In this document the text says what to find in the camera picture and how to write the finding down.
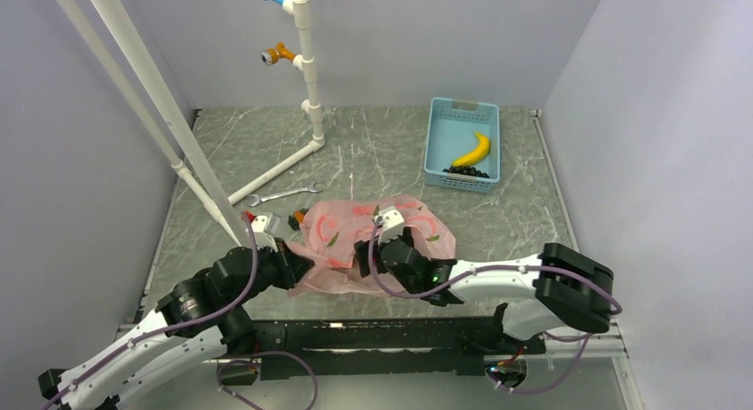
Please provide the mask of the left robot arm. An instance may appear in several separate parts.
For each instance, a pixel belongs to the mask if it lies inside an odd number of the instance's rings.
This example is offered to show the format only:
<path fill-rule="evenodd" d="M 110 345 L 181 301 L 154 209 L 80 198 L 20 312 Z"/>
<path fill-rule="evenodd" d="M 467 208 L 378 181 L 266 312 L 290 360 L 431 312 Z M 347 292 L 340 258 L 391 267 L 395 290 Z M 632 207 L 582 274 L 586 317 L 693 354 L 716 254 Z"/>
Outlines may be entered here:
<path fill-rule="evenodd" d="M 258 335 L 243 306 L 270 287 L 290 290 L 313 268 L 283 239 L 242 215 L 248 247 L 230 249 L 211 266 L 177 283 L 131 331 L 95 357 L 69 369 L 38 377 L 46 409 L 97 409 L 119 402 L 117 389 L 137 372 L 181 350 L 241 357 L 259 348 Z"/>

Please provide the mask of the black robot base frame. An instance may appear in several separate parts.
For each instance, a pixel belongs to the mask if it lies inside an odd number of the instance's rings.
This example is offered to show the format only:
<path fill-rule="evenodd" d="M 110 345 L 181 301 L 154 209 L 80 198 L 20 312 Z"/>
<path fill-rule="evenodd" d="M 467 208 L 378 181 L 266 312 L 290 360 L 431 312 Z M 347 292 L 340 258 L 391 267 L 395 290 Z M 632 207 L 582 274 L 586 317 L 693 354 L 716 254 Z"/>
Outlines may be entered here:
<path fill-rule="evenodd" d="M 404 319 L 257 319 L 250 333 L 231 343 L 224 359 L 256 359 L 254 375 L 230 373 L 232 385 L 286 380 L 307 372 L 285 352 L 298 356 L 318 376 L 451 372 L 482 375 L 495 359 L 546 352 L 536 335 L 521 343 L 502 333 L 502 316 Z"/>

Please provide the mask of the pink plastic bag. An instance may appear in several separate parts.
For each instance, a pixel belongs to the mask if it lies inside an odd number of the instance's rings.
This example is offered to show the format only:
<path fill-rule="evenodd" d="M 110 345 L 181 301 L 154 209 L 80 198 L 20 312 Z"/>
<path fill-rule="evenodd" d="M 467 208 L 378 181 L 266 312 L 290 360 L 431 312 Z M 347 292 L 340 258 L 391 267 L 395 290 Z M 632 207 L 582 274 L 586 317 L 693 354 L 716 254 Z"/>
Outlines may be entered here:
<path fill-rule="evenodd" d="M 382 296 L 384 291 L 372 277 L 361 277 L 353 245 L 369 239 L 374 216 L 389 206 L 395 206 L 403 215 L 414 246 L 424 256 L 439 259 L 456 256 L 453 233 L 426 204 L 412 196 L 401 194 L 370 202 L 321 201 L 305 215 L 300 230 L 303 242 L 287 243 L 296 254 L 314 262 L 305 277 L 288 291 L 288 296 L 305 293 Z"/>

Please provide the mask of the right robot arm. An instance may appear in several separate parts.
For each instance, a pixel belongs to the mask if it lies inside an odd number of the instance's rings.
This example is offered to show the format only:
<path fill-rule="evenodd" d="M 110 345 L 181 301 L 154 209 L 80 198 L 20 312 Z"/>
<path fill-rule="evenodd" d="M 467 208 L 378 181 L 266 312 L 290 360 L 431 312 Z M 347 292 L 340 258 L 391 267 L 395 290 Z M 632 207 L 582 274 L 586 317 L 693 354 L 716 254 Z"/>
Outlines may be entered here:
<path fill-rule="evenodd" d="M 489 340 L 500 352 L 553 328 L 604 334 L 622 306 L 613 297 L 614 272 L 556 242 L 511 261 L 472 262 L 423 255 L 408 232 L 385 243 L 374 233 L 355 243 L 361 276 L 401 299 L 445 307 L 499 299 Z"/>

